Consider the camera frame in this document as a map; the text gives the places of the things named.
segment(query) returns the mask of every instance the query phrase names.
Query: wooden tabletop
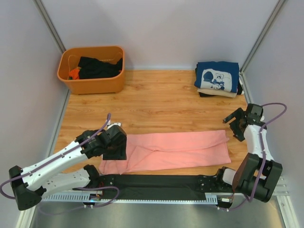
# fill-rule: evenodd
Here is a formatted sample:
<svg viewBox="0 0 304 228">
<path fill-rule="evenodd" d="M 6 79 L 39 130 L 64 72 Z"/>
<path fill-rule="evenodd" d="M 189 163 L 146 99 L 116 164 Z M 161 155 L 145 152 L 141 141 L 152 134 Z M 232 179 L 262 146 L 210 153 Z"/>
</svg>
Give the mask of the wooden tabletop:
<svg viewBox="0 0 304 228">
<path fill-rule="evenodd" d="M 60 151 L 85 130 L 100 128 L 111 112 L 111 122 L 121 122 L 127 134 L 192 132 L 225 129 L 231 164 L 238 169 L 247 154 L 246 142 L 239 142 L 222 119 L 237 108 L 246 108 L 243 95 L 236 98 L 200 97 L 194 87 L 194 71 L 126 71 L 123 91 L 117 94 L 71 95 L 61 125 L 55 152 Z M 67 169 L 74 172 L 87 164 L 97 169 L 101 157 L 94 157 Z M 137 174 L 212 175 L 222 165 Z"/>
</svg>

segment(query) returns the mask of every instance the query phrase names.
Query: cable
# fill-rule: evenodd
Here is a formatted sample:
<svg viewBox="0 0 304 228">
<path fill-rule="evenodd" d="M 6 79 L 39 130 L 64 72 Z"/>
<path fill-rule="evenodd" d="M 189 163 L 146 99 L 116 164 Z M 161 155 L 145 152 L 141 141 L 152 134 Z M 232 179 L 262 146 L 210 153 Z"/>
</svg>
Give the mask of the cable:
<svg viewBox="0 0 304 228">
<path fill-rule="evenodd" d="M 98 135 L 98 134 L 106 127 L 106 125 L 108 124 L 108 122 L 110 121 L 110 119 L 111 119 L 111 113 L 108 113 L 107 119 L 106 119 L 104 125 L 103 125 L 97 132 L 95 132 L 90 138 L 84 140 L 84 141 L 83 141 L 82 143 L 80 143 L 79 145 L 73 147 L 73 148 L 70 149 L 70 150 L 67 150 L 66 152 L 64 152 L 64 153 L 62 153 L 62 154 L 60 154 L 60 155 L 58 155 L 57 157 L 54 157 L 53 159 L 47 161 L 46 163 L 40 165 L 39 167 L 37 167 L 37 168 L 35 168 L 35 169 L 33 169 L 31 172 L 28 172 L 28 173 L 26 173 L 26 174 L 23 174 L 23 175 L 14 177 L 14 178 L 12 178 L 12 179 L 9 179 L 9 180 L 3 182 L 3 183 L 0 185 L 0 193 L 1 193 L 1 195 L 3 195 L 4 197 L 6 197 L 6 198 L 8 198 L 8 199 L 14 200 L 15 197 L 10 196 L 10 195 L 7 195 L 7 194 L 3 191 L 2 188 L 3 188 L 4 185 L 6 185 L 6 184 L 8 184 L 8 183 L 10 183 L 10 182 L 13 182 L 13 181 L 15 181 L 15 180 L 18 180 L 18 179 L 27 177 L 27 176 L 29 176 L 30 174 L 35 173 L 35 172 L 37 172 L 38 170 L 42 169 L 43 167 L 49 165 L 49 164 L 52 163 L 53 161 L 55 161 L 55 160 L 61 158 L 62 155 L 67 155 L 68 153 L 72 152 L 73 150 L 75 150 L 75 149 L 81 147 L 82 145 L 84 145 L 84 144 L 87 143 L 88 141 L 92 140 L 96 135 Z"/>
<path fill-rule="evenodd" d="M 250 198 L 246 195 L 245 196 L 245 199 L 243 202 L 241 202 L 238 206 L 236 206 L 235 208 L 231 208 L 231 209 L 228 209 L 228 211 L 232 211 L 232 210 L 236 210 L 238 208 L 240 208 L 246 201 L 248 202 L 252 202 L 252 200 L 254 199 L 254 196 L 255 196 L 255 193 L 256 193 L 256 190 L 257 190 L 257 185 L 258 185 L 258 181 L 260 180 L 260 177 L 262 175 L 262 172 L 263 172 L 263 169 L 265 167 L 265 163 L 266 163 L 266 153 L 265 153 L 265 145 L 264 145 L 264 140 L 263 140 L 263 136 L 262 136 L 262 130 L 270 123 L 272 123 L 273 121 L 275 121 L 276 119 L 278 119 L 279 117 L 281 117 L 287 110 L 287 105 L 283 104 L 283 103 L 280 103 L 280 102 L 274 102 L 274 103 L 267 103 L 267 104 L 263 104 L 262 107 L 264 106 L 268 106 L 268 105 L 282 105 L 284 107 L 284 110 L 277 116 L 275 116 L 274 118 L 272 118 L 271 120 L 269 120 L 268 122 L 266 122 L 265 124 L 263 124 L 259 130 L 259 139 L 260 139 L 260 143 L 261 143 L 261 149 L 262 149 L 262 154 L 263 154 L 263 160 L 262 160 L 262 164 L 261 164 L 261 167 L 258 171 L 258 174 L 256 176 L 256 180 L 255 180 L 255 183 L 253 185 L 253 188 L 252 188 L 252 191 L 251 191 L 251 195 L 250 195 Z"/>
<path fill-rule="evenodd" d="M 115 189 L 117 191 L 117 194 L 114 196 L 113 199 L 107 201 L 106 203 L 94 205 L 94 206 L 92 206 L 92 208 L 100 208 L 100 207 L 104 207 L 104 206 L 109 205 L 110 203 L 112 203 L 114 200 L 117 199 L 117 197 L 119 196 L 119 193 L 120 193 L 118 187 L 115 187 L 115 186 L 107 186 L 107 187 L 101 187 L 101 188 L 95 188 L 95 189 L 88 189 L 88 188 L 77 188 L 77 189 L 79 189 L 79 190 L 92 190 L 92 191 L 95 191 L 95 190 L 105 190 L 105 189 Z M 70 210 L 66 210 L 66 211 L 63 211 L 63 212 L 59 212 L 59 213 L 47 213 L 47 212 L 44 212 L 43 210 L 41 210 L 41 207 L 38 207 L 38 211 L 41 214 L 46 215 L 46 216 L 55 216 L 55 215 L 62 215 L 62 214 L 65 214 L 65 213 L 69 213 L 69 212 L 72 212 L 74 210 L 83 209 L 83 208 L 85 208 L 85 207 L 84 206 L 80 206 L 80 207 L 76 207 L 76 208 L 73 208 L 73 209 L 70 209 Z"/>
</svg>

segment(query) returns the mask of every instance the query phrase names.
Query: pink cloth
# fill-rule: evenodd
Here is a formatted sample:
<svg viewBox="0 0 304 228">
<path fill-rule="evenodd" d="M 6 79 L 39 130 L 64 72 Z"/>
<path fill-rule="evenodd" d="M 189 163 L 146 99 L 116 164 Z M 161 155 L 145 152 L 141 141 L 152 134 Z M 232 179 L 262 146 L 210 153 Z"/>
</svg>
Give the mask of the pink cloth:
<svg viewBox="0 0 304 228">
<path fill-rule="evenodd" d="M 125 161 L 102 161 L 102 174 L 231 163 L 225 130 L 127 135 Z"/>
</svg>

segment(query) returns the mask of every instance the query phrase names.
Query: gray floor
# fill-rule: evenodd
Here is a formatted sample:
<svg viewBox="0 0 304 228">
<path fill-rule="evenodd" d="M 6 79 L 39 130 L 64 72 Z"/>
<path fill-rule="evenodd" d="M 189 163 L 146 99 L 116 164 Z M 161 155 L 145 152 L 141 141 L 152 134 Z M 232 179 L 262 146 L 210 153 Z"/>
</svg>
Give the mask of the gray floor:
<svg viewBox="0 0 304 228">
<path fill-rule="evenodd" d="M 241 196 L 235 198 L 237 205 Z M 41 203 L 48 213 L 72 209 L 81 203 Z M 206 205 L 113 203 L 99 209 L 80 209 L 59 216 L 35 212 L 31 228 L 284 228 L 275 198 L 254 200 L 232 212 Z"/>
</svg>

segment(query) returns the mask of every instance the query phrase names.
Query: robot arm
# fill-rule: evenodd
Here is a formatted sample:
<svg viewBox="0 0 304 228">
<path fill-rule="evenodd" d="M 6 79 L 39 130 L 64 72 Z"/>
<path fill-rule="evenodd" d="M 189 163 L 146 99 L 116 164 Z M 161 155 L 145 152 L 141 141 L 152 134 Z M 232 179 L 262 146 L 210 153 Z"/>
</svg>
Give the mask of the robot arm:
<svg viewBox="0 0 304 228">
<path fill-rule="evenodd" d="M 126 160 L 126 133 L 118 125 L 112 125 L 106 131 L 71 151 L 96 131 L 85 131 L 66 148 L 32 166 L 21 169 L 14 166 L 9 170 L 10 178 L 31 173 L 35 168 L 43 166 L 39 171 L 12 181 L 11 186 L 19 210 L 26 210 L 37 205 L 42 198 L 56 192 L 85 187 L 95 188 L 100 183 L 100 175 L 93 165 L 87 165 L 73 173 L 60 173 L 66 168 L 94 156 L 103 156 L 104 160 Z"/>
<path fill-rule="evenodd" d="M 275 162 L 270 154 L 266 141 L 266 128 L 261 132 L 261 127 L 265 124 L 263 118 L 263 107 L 256 104 L 248 104 L 246 111 L 241 108 L 234 111 L 223 120 L 224 123 L 235 118 L 229 125 L 234 133 L 234 137 L 243 141 L 246 139 L 248 154 L 237 171 L 223 167 L 218 171 L 218 176 L 225 183 L 232 185 L 234 191 L 250 196 L 253 189 L 254 198 L 263 202 L 268 202 L 274 192 L 276 184 L 282 173 L 282 165 Z M 260 142 L 260 134 L 264 142 L 264 152 L 266 162 L 262 170 L 263 177 L 258 180 L 255 187 L 255 172 L 261 168 L 263 161 L 263 150 Z"/>
</svg>

